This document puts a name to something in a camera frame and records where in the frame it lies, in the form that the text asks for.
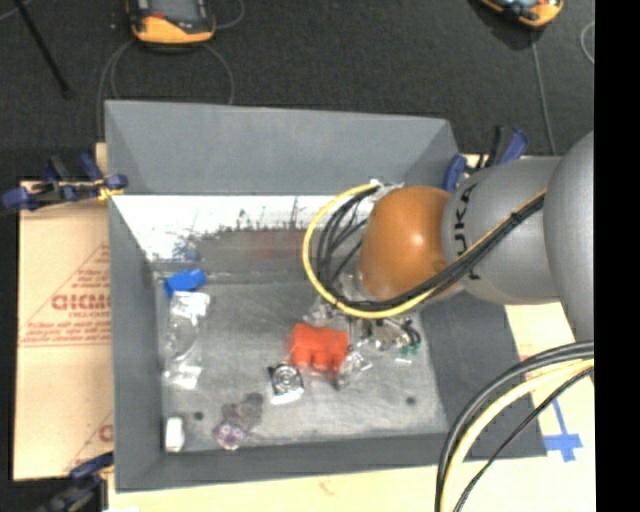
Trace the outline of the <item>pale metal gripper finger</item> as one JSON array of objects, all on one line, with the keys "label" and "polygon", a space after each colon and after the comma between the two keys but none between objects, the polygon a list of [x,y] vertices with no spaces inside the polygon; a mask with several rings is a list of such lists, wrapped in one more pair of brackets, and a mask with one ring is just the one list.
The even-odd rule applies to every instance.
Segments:
[{"label": "pale metal gripper finger", "polygon": [[323,298],[317,297],[306,312],[307,324],[339,324],[345,322],[345,316]]},{"label": "pale metal gripper finger", "polygon": [[372,361],[360,350],[349,352],[335,372],[334,382],[336,389],[345,389],[372,367]]}]

